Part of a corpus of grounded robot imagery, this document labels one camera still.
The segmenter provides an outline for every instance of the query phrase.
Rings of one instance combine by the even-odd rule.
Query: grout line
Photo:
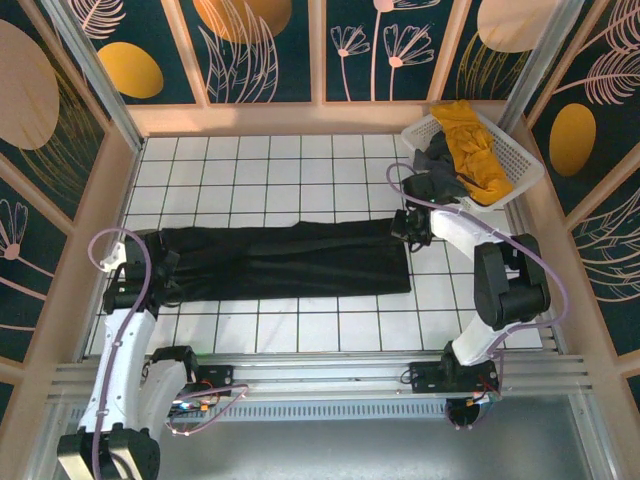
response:
[[[331,178],[334,180],[333,185],[333,223],[337,222],[336,215],[336,184],[335,184],[335,172],[333,169],[333,161],[334,161],[334,151],[333,151],[333,135],[330,136],[331,139]],[[338,321],[338,351],[342,351],[342,346],[340,345],[340,298],[336,297],[336,318]]]
[[[178,323],[180,322],[180,315],[174,313],[174,314],[171,314],[171,316],[175,316],[176,317],[176,325],[175,325],[175,327],[173,327],[173,338],[171,339],[171,346],[175,347],[175,345],[176,345],[176,337],[178,336]]]
[[[167,201],[167,196],[169,194],[169,182],[171,182],[171,174],[173,173],[173,166],[176,162],[176,152],[178,151],[178,143],[180,142],[180,138],[176,140],[176,146],[173,149],[173,160],[171,161],[171,168],[169,169],[169,177],[167,178],[167,184],[164,186],[164,198],[162,199],[162,208],[160,209],[160,218],[158,219],[158,230],[160,230],[160,224],[162,223],[162,215],[164,214],[164,206]]]
[[[269,146],[267,147],[267,176],[265,177],[265,186],[264,186],[264,207],[262,212],[262,228],[265,227],[267,222],[267,194],[269,192],[269,163],[271,162],[271,136],[269,136]],[[255,348],[253,351],[258,353],[258,335],[260,334],[260,303],[261,300],[258,299],[258,315],[256,316],[256,342]]]
[[[330,158],[308,158],[306,160],[332,160]],[[339,159],[339,160],[363,160],[362,158],[348,158],[348,159]],[[314,183],[305,183],[304,185],[386,185],[387,182],[314,182]],[[266,185],[266,183],[202,183],[202,184],[181,184],[181,185],[170,185],[171,187],[260,187],[262,185]],[[269,183],[271,186],[279,186],[279,187],[287,187],[287,186],[296,186],[298,183]],[[158,188],[164,187],[165,184],[155,184],[155,185],[140,185],[137,188]],[[496,209],[492,210],[494,212],[500,212],[502,210]]]
[[[236,158],[235,158],[235,164],[233,166],[233,184],[235,185],[236,183],[236,174],[238,173],[238,155],[240,155],[240,141],[241,141],[242,137],[238,137],[238,145],[236,146]],[[227,228],[231,228],[231,207],[233,205],[233,193],[234,193],[235,187],[232,185],[231,186],[231,200],[229,201],[229,219],[227,220]],[[216,353],[216,344],[218,343],[218,325],[220,325],[220,307],[222,305],[222,300],[218,301],[218,312],[217,312],[217,320],[216,320],[216,333],[214,335],[213,338],[213,353]]]
[[[204,183],[204,170],[207,166],[207,152],[209,151],[209,141],[211,141],[211,137],[207,138],[207,146],[204,149],[204,162],[202,163],[202,173],[200,174],[200,185],[198,185],[198,198],[196,200],[196,209],[193,212],[193,225],[196,226],[196,217],[198,216],[198,207],[200,206],[200,197],[202,196],[202,186]]]
[[[299,163],[298,163],[298,222],[300,222],[302,212],[302,135],[298,137],[299,144]],[[300,352],[300,297],[296,299],[296,353]]]
[[[369,214],[369,221],[371,221],[371,195],[369,194],[369,177],[367,176],[367,152],[364,146],[364,135],[361,135],[362,139],[362,163],[364,164],[364,181],[365,190],[367,192],[367,208]],[[378,341],[380,342],[380,351],[382,351],[382,322],[380,320],[380,300],[376,295],[376,316],[378,317]]]
[[[320,298],[331,298],[334,299],[336,297],[320,297]],[[457,308],[411,308],[411,309],[407,309],[407,310],[380,310],[380,313],[407,313],[407,312],[475,312],[474,309],[472,308],[461,308],[461,309],[457,309]],[[342,313],[376,313],[377,310],[343,310]],[[185,317],[189,317],[189,316],[195,316],[195,315],[215,315],[215,311],[213,312],[198,312],[198,313],[183,313],[181,314],[182,316]],[[256,312],[254,311],[237,311],[237,312],[223,312],[223,315],[253,315]],[[295,313],[295,311],[285,311],[285,312],[262,312],[263,315],[281,315],[281,314],[293,314]],[[318,310],[318,311],[304,311],[304,312],[300,312],[303,315],[307,315],[307,314],[326,314],[326,313],[336,313],[335,310]],[[164,313],[163,315],[175,315],[175,314],[170,314],[170,313]]]
[[[453,273],[451,273],[451,263],[449,263],[449,252],[447,251],[446,242],[444,246],[444,254],[447,257],[447,268],[449,269],[449,279],[451,280],[451,290],[453,290],[453,301],[456,304],[456,316],[458,317],[458,328],[460,329],[460,333],[462,334],[462,322],[460,321],[460,312],[458,309],[458,296],[456,295],[456,289],[453,285]]]
[[[400,160],[398,159],[398,146],[396,145],[396,136],[393,135],[393,148],[396,152],[396,163]],[[400,168],[396,167],[396,173],[398,174],[397,180],[400,181]],[[402,209],[406,209],[405,202],[402,202]],[[416,279],[415,279],[415,271],[413,269],[413,255],[409,251],[408,244],[405,244],[405,251],[407,252],[407,260],[411,267],[411,273],[409,275],[409,281],[413,286],[413,298],[416,302],[416,316],[418,317],[418,331],[420,332],[420,345],[422,345],[422,350],[424,350],[424,334],[422,333],[422,322],[420,321],[420,304],[418,303],[418,290],[416,288]]]

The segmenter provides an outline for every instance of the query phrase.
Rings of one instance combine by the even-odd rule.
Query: flower illustration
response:
[[[394,10],[418,10],[420,8],[435,7],[439,3],[440,0],[373,0],[373,6],[378,13],[376,15],[376,24],[373,28],[373,49],[371,53],[371,101],[376,99],[376,53],[378,51],[378,32],[380,31],[381,15]]]
[[[373,0],[373,6],[382,13],[393,10],[417,10],[418,8],[435,7],[440,0]]]
[[[34,265],[20,256],[20,247],[24,240],[29,219],[29,209],[20,202],[16,202],[13,210],[6,199],[0,200],[0,260],[18,261],[27,267],[53,278],[53,274]],[[38,300],[45,300],[47,297],[35,292],[27,287],[18,285],[9,279],[0,276],[0,284],[29,295]],[[33,331],[32,327],[18,327],[0,324],[0,328],[9,330]]]
[[[333,27],[331,29],[331,40],[336,47],[338,55],[340,55],[340,65],[342,66],[342,82],[344,83],[344,93],[347,95],[347,101],[351,101],[349,95],[349,85],[347,84],[347,74],[344,67],[345,57],[351,55],[360,55],[371,50],[371,44],[367,42],[367,36],[362,31],[362,26],[346,27],[344,32],[342,27]]]
[[[20,202],[13,213],[6,199],[0,200],[0,258],[16,260],[20,257],[20,243],[27,229],[29,210]]]
[[[420,65],[433,61],[434,51],[429,48],[431,37],[429,27],[406,27],[398,36],[398,25],[384,29],[384,47],[391,66],[389,100],[393,100],[393,82],[396,68]]]

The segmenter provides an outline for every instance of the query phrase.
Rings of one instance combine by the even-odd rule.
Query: tile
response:
[[[449,273],[444,242],[432,242],[411,254],[413,273]]]
[[[155,230],[160,223],[160,215],[127,215],[124,221],[125,228],[136,232],[138,230]]]
[[[220,307],[220,302],[217,300],[211,300],[206,302],[184,302],[180,305],[180,315],[183,314],[217,314],[218,308]]]
[[[300,161],[298,160],[269,160],[268,182],[273,184],[300,183]]]
[[[415,292],[378,295],[378,309],[383,311],[416,311]]]
[[[196,227],[227,228],[229,226],[228,213],[210,213],[196,215]]]
[[[493,228],[497,228],[502,233],[511,234],[511,228],[507,220],[507,214],[504,210],[495,210],[493,212],[474,213],[474,215],[484,223]]]
[[[238,158],[269,158],[269,137],[240,137]]]
[[[238,155],[239,137],[209,137],[207,160],[235,160]]]
[[[420,326],[416,312],[380,314],[382,350],[422,350]]]
[[[367,158],[365,165],[367,167],[367,182],[368,183],[387,183],[387,168],[389,165],[395,163],[395,158],[383,157],[383,158]],[[391,171],[391,178],[398,182],[400,177],[398,175],[398,167],[395,167]]]
[[[335,214],[332,212],[301,212],[300,221],[315,223],[335,223]]]
[[[298,319],[300,352],[338,351],[338,314],[302,313]]]
[[[235,160],[208,161],[204,163],[202,185],[233,185],[235,175]]]
[[[451,273],[473,273],[473,262],[469,257],[448,242],[438,243],[443,243],[447,249]]]
[[[369,200],[366,185],[336,185],[337,212],[367,212]]]
[[[393,135],[364,135],[365,157],[393,157],[396,156],[396,147],[393,143]]]
[[[263,227],[264,213],[232,213],[229,228]]]
[[[396,133],[393,135],[393,143],[396,146],[397,157],[406,156],[409,154],[408,147],[404,143],[401,134]]]
[[[136,179],[136,187],[157,187],[169,183],[173,162],[142,162]]]
[[[204,160],[208,142],[208,137],[179,138],[175,160]]]
[[[509,335],[504,343],[507,348],[542,348],[540,330],[537,328],[518,330],[513,335]]]
[[[169,185],[200,185],[204,161],[173,162]]]
[[[302,158],[331,158],[330,135],[303,135]]]
[[[297,298],[273,298],[260,300],[260,313],[294,313],[298,311]]]
[[[300,195],[303,212],[333,211],[333,185],[302,185]]]
[[[369,212],[371,220],[380,220],[383,218],[393,218],[395,212]]]
[[[169,187],[162,213],[195,213],[200,187]]]
[[[452,275],[451,278],[453,279],[453,288],[456,293],[458,309],[475,309],[476,304],[473,300],[473,275],[456,274]]]
[[[100,315],[96,319],[96,324],[93,328],[93,338],[90,339],[90,345],[88,345],[89,355],[101,355],[104,350],[104,315]]]
[[[300,158],[300,137],[298,135],[271,137],[269,158]]]
[[[298,303],[300,312],[337,312],[338,299],[335,297],[301,298]]]
[[[334,183],[366,183],[364,159],[335,158],[333,160]]]
[[[150,138],[144,149],[144,160],[173,160],[178,139],[171,138]]]
[[[337,212],[336,223],[369,220],[369,212]]]
[[[460,318],[460,326],[462,327],[463,331],[465,328],[469,326],[475,314],[476,314],[475,310],[458,310],[458,317]]]
[[[262,186],[240,186],[233,191],[233,202],[231,212],[233,213],[256,213],[264,212],[265,195],[267,187]]]
[[[460,335],[455,311],[420,312],[420,327],[425,350],[443,350],[448,341]]]
[[[402,197],[387,184],[367,185],[371,210],[397,210],[402,208]]]
[[[190,346],[196,355],[210,355],[216,341],[217,315],[180,315],[175,344]]]
[[[298,212],[300,187],[298,185],[270,185],[267,188],[267,212]]]
[[[362,158],[364,156],[362,135],[334,135],[333,155],[337,158]]]
[[[449,275],[416,275],[413,279],[420,310],[456,308]]]
[[[298,345],[298,315],[260,314],[257,353],[295,352]]]
[[[129,214],[156,213],[162,211],[166,187],[136,187],[131,196]]]
[[[258,300],[223,300],[220,313],[258,313]]]
[[[177,315],[158,315],[156,326],[147,345],[147,355],[153,354],[157,348],[173,346],[177,324]]]
[[[303,184],[333,183],[333,162],[330,158],[305,158],[300,165]]]
[[[238,160],[236,185],[264,185],[267,183],[268,160]]]
[[[380,351],[378,314],[340,313],[340,351]]]
[[[378,301],[375,295],[338,297],[338,307],[341,312],[375,312]]]
[[[300,214],[295,213],[267,213],[265,227],[292,227],[300,221]]]
[[[254,353],[258,315],[220,315],[215,353]]]
[[[193,227],[195,215],[162,215],[160,228],[184,228]]]

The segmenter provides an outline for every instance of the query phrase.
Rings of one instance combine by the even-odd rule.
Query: cable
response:
[[[185,437],[188,437],[189,435],[193,435],[194,433],[198,433],[203,431],[204,429],[210,427],[211,425],[213,425],[214,423],[216,423],[220,417],[222,417],[227,410],[229,410],[238,400],[240,400],[241,398],[244,398],[247,394],[247,392],[249,391],[249,386],[244,384],[244,383],[240,383],[237,385],[229,385],[227,387],[220,387],[220,388],[210,388],[209,390],[203,390],[201,392],[194,392],[194,393],[188,393],[186,395],[181,395],[179,396],[176,400],[188,400],[190,398],[196,398],[196,397],[204,397],[204,396],[209,396],[209,395],[213,395],[216,393],[222,393],[222,392],[229,392],[231,390],[234,390],[236,388],[241,388],[242,392],[240,392],[240,394],[236,395],[234,397],[233,400],[231,400],[222,410],[220,410],[215,416],[211,417],[209,420],[207,420],[206,422],[198,425],[195,428],[192,428],[191,430],[183,430],[183,431],[179,431],[176,430],[176,428],[173,426],[171,419],[169,419],[169,422],[165,423],[165,425],[171,430],[171,432],[174,435],[183,435]]]
[[[98,400],[98,412],[96,413],[96,426],[93,432],[93,439],[91,442],[91,469],[93,470],[93,476],[95,480],[102,480],[102,475],[100,474],[100,458],[99,458],[99,446],[100,446],[100,433],[102,432],[102,424],[104,421],[105,409],[107,406],[107,395],[109,392],[109,383],[111,381],[111,374],[113,373],[113,366],[116,360],[116,353],[118,348],[122,343],[122,337],[124,336],[124,332],[127,330],[129,326],[129,322],[133,318],[135,312],[138,311],[140,305],[142,305],[142,301],[144,300],[147,291],[149,290],[149,284],[151,283],[151,256],[149,255],[149,250],[146,245],[142,241],[142,239],[133,233],[131,230],[127,230],[126,228],[107,228],[98,232],[89,242],[89,246],[87,247],[87,253],[89,255],[89,260],[91,263],[99,270],[101,270],[99,263],[95,260],[93,256],[93,247],[96,241],[106,235],[107,233],[124,233],[131,237],[142,250],[142,255],[144,256],[145,263],[145,273],[144,273],[144,283],[142,284],[142,289],[140,290],[140,294],[133,306],[127,313],[122,325],[118,329],[116,336],[113,339],[113,343],[111,344],[111,351],[109,352],[109,358],[107,359],[107,366],[104,371],[104,381],[102,383],[102,388],[100,389],[100,397]]]
[[[387,168],[387,182],[389,183],[389,186],[393,190],[395,190],[402,198],[404,198],[405,200],[408,200],[408,201],[410,201],[412,203],[415,203],[415,204],[418,204],[418,205],[423,205],[425,207],[432,208],[434,210],[442,210],[444,212],[449,212],[449,213],[453,213],[455,215],[460,215],[462,218],[464,218],[466,220],[469,220],[470,222],[472,222],[475,225],[477,225],[478,227],[482,228],[484,231],[486,231],[490,235],[493,235],[497,239],[508,243],[510,246],[512,246],[513,248],[515,248],[519,252],[522,252],[525,255],[527,255],[528,257],[530,257],[533,261],[535,261],[538,265],[540,265],[540,267],[542,267],[542,269],[545,272],[547,272],[547,274],[558,285],[558,288],[560,290],[560,294],[562,296],[562,304],[563,304],[562,313],[560,313],[560,315],[558,315],[556,318],[554,318],[552,320],[549,320],[547,322],[534,323],[532,325],[529,325],[529,324],[515,325],[514,327],[508,329],[507,331],[503,332],[500,336],[498,336],[498,338],[496,338],[496,340],[494,340],[494,342],[489,346],[489,348],[487,349],[487,356],[489,356],[490,358],[493,358],[493,353],[496,350],[496,348],[498,348],[498,346],[502,343],[502,341],[505,338],[507,338],[507,336],[513,334],[514,332],[517,332],[518,330],[524,330],[524,329],[527,329],[527,328],[545,328],[545,327],[550,327],[552,325],[557,325],[558,323],[562,322],[569,315],[569,308],[570,308],[569,293],[567,292],[567,289],[566,289],[564,283],[562,282],[562,280],[560,279],[560,277],[558,276],[558,274],[556,274],[556,272],[551,268],[551,266],[547,262],[545,262],[542,258],[540,258],[539,255],[537,255],[535,252],[531,251],[530,249],[528,249],[524,245],[520,245],[515,240],[513,240],[510,237],[504,235],[503,233],[497,231],[495,228],[487,225],[482,220],[480,220],[480,219],[474,217],[473,215],[465,212],[462,207],[455,208],[455,207],[449,207],[447,205],[439,205],[437,203],[428,202],[426,200],[420,200],[419,198],[415,198],[415,197],[412,197],[411,195],[407,195],[406,193],[404,193],[402,191],[401,188],[396,186],[396,184],[394,183],[393,179],[391,178],[391,170],[393,168],[397,168],[397,167],[408,168],[414,174],[416,173],[416,170],[411,165],[408,165],[406,163],[400,163],[400,162],[392,163]]]

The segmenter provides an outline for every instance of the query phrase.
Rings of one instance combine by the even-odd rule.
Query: leaf illustration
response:
[[[604,36],[609,46],[623,53],[640,48],[640,0],[616,0],[607,28],[585,43],[578,53]]]
[[[576,227],[576,246],[600,301],[640,297],[639,213],[640,189],[617,208]]]
[[[203,0],[202,6],[207,24],[219,33],[198,27],[209,53],[206,87],[212,101],[270,102],[278,86],[278,56],[267,23],[247,3],[240,7],[244,15],[230,0]]]
[[[624,53],[611,50],[601,55],[591,66],[587,78],[564,85],[553,94],[578,85],[584,85],[591,103],[622,105],[623,100],[640,87],[640,50]]]
[[[106,40],[126,13],[123,0],[69,0],[73,13],[89,38]]]

